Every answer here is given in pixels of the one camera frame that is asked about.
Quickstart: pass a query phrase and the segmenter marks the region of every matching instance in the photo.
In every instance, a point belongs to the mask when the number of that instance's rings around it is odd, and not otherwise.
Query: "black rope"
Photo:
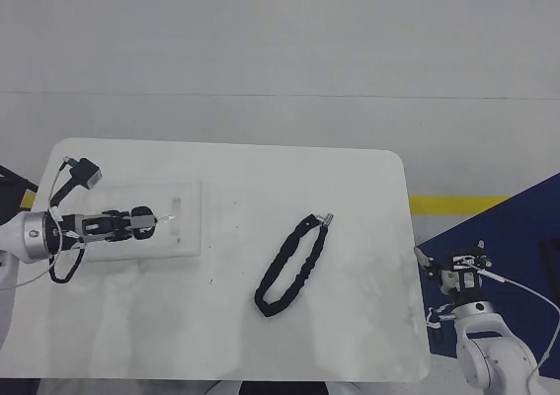
[[[310,214],[305,217],[295,230],[288,235],[286,241],[283,242],[280,248],[280,252],[276,256],[276,258],[271,262],[271,265],[267,269],[267,272],[262,277],[262,281],[260,282],[260,286],[256,290],[256,294],[254,300],[256,305],[265,315],[265,317],[272,317],[280,312],[282,312],[286,307],[292,303],[292,301],[297,297],[299,291],[303,288],[306,283],[306,280],[310,276],[310,272],[314,269],[315,263],[321,252],[323,251],[323,245],[326,240],[326,235],[328,234],[328,227],[327,226],[320,226],[319,227],[319,237],[315,241],[314,246],[312,247],[312,252],[310,256],[306,258],[306,262],[301,267],[301,271],[295,278],[294,282],[290,285],[290,287],[286,290],[284,295],[277,301],[268,303],[264,300],[264,295],[267,293],[271,285],[278,279],[278,276],[281,273],[286,262],[288,259],[293,256],[295,251],[297,251],[297,247],[299,246],[299,240],[306,235],[311,229],[320,225],[319,220],[313,215]]]

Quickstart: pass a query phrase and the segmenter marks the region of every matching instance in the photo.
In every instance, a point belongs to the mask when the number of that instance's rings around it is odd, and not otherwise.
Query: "cable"
[[[49,197],[48,197],[48,199],[47,199],[47,212],[49,213],[49,216],[51,217],[51,219],[53,219],[53,222],[55,222],[55,226],[56,226],[56,228],[58,229],[58,234],[59,234],[59,236],[60,236],[60,241],[59,241],[59,244],[58,244],[58,251],[57,251],[57,253],[55,253],[55,254],[53,255],[53,257],[54,257],[53,263],[52,263],[51,265],[49,265],[49,268],[48,268],[46,271],[44,271],[44,272],[42,272],[41,274],[35,276],[34,278],[29,279],[29,280],[27,280],[27,281],[25,281],[25,282],[18,283],[18,284],[14,285],[14,286],[1,287],[0,290],[15,289],[15,288],[21,287],[21,286],[23,286],[23,285],[30,284],[30,283],[36,281],[37,279],[41,278],[42,276],[46,275],[47,273],[49,273],[49,271],[50,271],[50,270],[55,266],[55,264],[57,263],[58,257],[59,257],[59,255],[60,255],[60,252],[62,251],[62,239],[63,239],[63,235],[62,235],[62,230],[60,229],[60,223],[59,223],[59,221],[57,220],[57,218],[55,217],[55,214],[53,213],[53,210],[51,209],[51,195],[53,194],[53,189],[55,188],[55,184],[56,184],[57,181],[58,181],[58,177],[60,176],[60,173],[62,172],[62,170],[64,169],[65,166],[66,166],[66,161],[62,162],[62,165],[60,165],[60,167],[58,168],[58,171],[57,171],[57,173],[55,174],[55,177],[53,178],[53,183],[51,184],[51,189],[49,190]]]
[[[509,282],[512,285],[516,285],[521,289],[524,289],[538,297],[540,297],[541,299],[543,299],[544,301],[546,301],[547,303],[549,303],[552,307],[554,307],[556,309],[556,312],[558,313],[558,324],[556,325],[556,330],[554,331],[554,335],[552,336],[552,340],[549,342],[549,346],[547,346],[547,350],[545,350],[545,353],[543,353],[543,356],[540,358],[540,362],[538,363],[538,365],[534,368],[534,370],[532,371],[532,373],[529,374],[529,377],[527,378],[527,385],[529,386],[529,381],[532,379],[532,377],[534,376],[534,374],[540,370],[540,367],[545,363],[545,361],[549,358],[549,353],[552,351],[552,348],[554,347],[554,343],[556,343],[556,338],[558,337],[558,333],[560,332],[560,308],[551,300],[549,300],[548,298],[546,298],[545,296],[541,295],[540,293],[536,292],[533,289],[528,288],[525,285],[522,285],[516,281],[512,281],[509,278],[505,278],[504,280],[506,282]]]
[[[534,368],[534,370],[532,371],[532,373],[529,374],[529,377],[527,378],[527,386],[529,387],[529,382],[530,380],[534,377],[534,374],[540,370],[540,367],[545,363],[545,361],[549,358],[549,354],[552,351],[552,348],[554,347],[554,343],[556,343],[556,338],[558,337],[558,333],[560,332],[560,308],[556,305],[556,303],[552,302],[551,300],[549,300],[548,298],[546,298],[545,296],[541,295],[540,293],[536,292],[533,289],[528,288],[527,286],[518,283],[514,280],[511,280],[509,278],[505,278],[503,276],[499,276],[496,275],[494,273],[490,273],[486,270],[479,270],[479,268],[468,264],[468,263],[464,263],[464,265],[467,265],[475,270],[477,270],[477,273],[479,273],[482,276],[486,276],[489,278],[492,278],[498,282],[508,282],[512,285],[515,285],[521,289],[524,289],[526,291],[528,291],[529,293],[538,296],[539,298],[543,299],[544,301],[546,301],[547,303],[549,303],[552,307],[554,307],[554,309],[556,309],[556,312],[558,313],[558,324],[556,325],[556,330],[554,331],[554,335],[552,336],[552,340],[549,342],[549,345],[547,346],[547,350],[545,350],[545,353],[543,353],[543,356],[540,358],[540,362],[538,363],[538,365]]]

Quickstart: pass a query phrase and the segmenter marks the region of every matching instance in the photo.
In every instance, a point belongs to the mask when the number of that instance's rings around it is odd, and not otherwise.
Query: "table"
[[[200,180],[201,254],[84,263],[67,285],[45,277],[19,288],[0,377],[416,381],[427,374],[411,216],[394,153],[67,139],[51,152],[33,210],[45,208],[65,155],[97,163],[101,184]],[[335,214],[324,252],[294,303],[265,318],[253,293],[311,212]],[[316,233],[302,239],[269,299],[292,282]],[[19,280],[45,265],[21,265]]]

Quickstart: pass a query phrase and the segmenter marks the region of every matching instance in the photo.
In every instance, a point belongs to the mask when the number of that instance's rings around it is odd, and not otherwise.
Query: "yellow stripe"
[[[32,209],[35,197],[36,194],[32,191],[25,192],[25,194],[23,195],[23,199],[21,200],[21,209]]]
[[[412,215],[475,215],[508,197],[409,196]]]

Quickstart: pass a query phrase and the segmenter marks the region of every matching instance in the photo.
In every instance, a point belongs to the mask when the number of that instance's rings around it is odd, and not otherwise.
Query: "metal clasp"
[[[315,215],[315,217],[321,223],[321,226],[327,228],[328,226],[330,226],[330,222],[332,222],[332,218],[334,218],[335,216],[331,212],[328,212],[326,216]]]

